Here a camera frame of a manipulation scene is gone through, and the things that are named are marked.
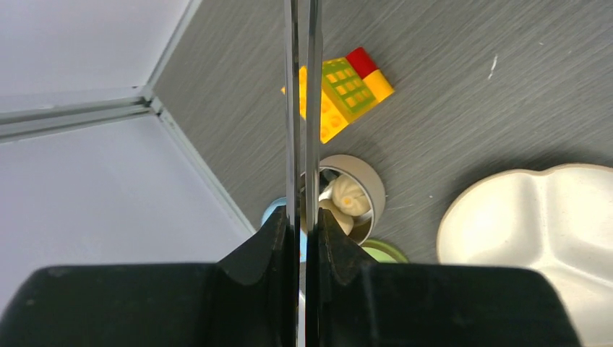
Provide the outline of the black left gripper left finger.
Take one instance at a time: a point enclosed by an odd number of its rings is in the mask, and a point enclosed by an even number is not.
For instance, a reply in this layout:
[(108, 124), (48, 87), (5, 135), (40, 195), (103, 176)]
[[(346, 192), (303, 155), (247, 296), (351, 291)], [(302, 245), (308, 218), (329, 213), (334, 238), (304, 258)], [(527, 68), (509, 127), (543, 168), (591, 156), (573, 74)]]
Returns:
[(214, 263), (44, 267), (1, 316), (3, 346), (295, 346), (284, 208)]

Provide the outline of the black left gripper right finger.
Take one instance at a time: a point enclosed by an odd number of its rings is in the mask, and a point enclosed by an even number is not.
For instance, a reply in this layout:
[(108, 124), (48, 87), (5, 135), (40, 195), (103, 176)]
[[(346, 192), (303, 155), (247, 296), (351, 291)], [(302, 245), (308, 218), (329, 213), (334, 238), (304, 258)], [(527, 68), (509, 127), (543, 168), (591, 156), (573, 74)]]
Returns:
[(541, 274), (374, 260), (328, 210), (308, 237), (307, 346), (579, 346)]

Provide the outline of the green round lid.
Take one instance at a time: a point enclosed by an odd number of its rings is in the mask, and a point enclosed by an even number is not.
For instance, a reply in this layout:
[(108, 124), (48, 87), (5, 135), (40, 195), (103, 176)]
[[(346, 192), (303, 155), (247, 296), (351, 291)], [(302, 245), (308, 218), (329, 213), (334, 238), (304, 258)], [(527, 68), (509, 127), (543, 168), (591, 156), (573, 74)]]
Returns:
[(378, 239), (367, 239), (361, 248), (378, 262), (409, 263), (407, 256), (393, 244)]

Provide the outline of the white dumpling bun toy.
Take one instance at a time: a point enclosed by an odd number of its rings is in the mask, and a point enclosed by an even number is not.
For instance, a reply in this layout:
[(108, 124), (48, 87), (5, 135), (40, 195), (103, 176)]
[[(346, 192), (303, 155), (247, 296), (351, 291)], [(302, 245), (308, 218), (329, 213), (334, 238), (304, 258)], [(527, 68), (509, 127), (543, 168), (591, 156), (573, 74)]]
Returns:
[(339, 211), (353, 217), (363, 215), (371, 209), (364, 190), (345, 174), (335, 180), (331, 197)]

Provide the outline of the steel tongs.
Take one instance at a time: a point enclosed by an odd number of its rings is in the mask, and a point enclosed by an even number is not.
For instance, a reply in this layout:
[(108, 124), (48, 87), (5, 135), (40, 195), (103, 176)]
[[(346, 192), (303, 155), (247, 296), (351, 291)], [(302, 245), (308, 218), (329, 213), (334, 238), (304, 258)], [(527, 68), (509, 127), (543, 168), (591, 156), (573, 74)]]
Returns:
[(286, 63), (286, 209), (298, 267), (300, 235), (306, 234), (304, 344), (322, 346), (320, 328), (320, 112), (322, 100), (322, 2), (309, 2), (307, 78), (300, 97), (299, 16), (297, 1), (284, 1)]

